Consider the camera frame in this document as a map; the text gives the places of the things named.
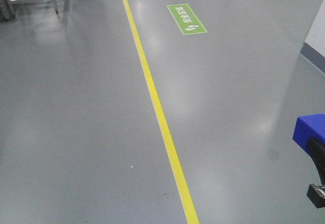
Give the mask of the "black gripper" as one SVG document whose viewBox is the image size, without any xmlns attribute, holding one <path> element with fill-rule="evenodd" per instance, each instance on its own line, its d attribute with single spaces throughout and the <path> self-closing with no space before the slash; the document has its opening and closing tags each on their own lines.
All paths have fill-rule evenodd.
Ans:
<svg viewBox="0 0 325 224">
<path fill-rule="evenodd" d="M 309 138 L 307 150 L 317 168 L 322 183 L 321 186 L 310 184 L 307 197 L 316 208 L 324 208 L 324 144 L 316 138 Z"/>
</svg>

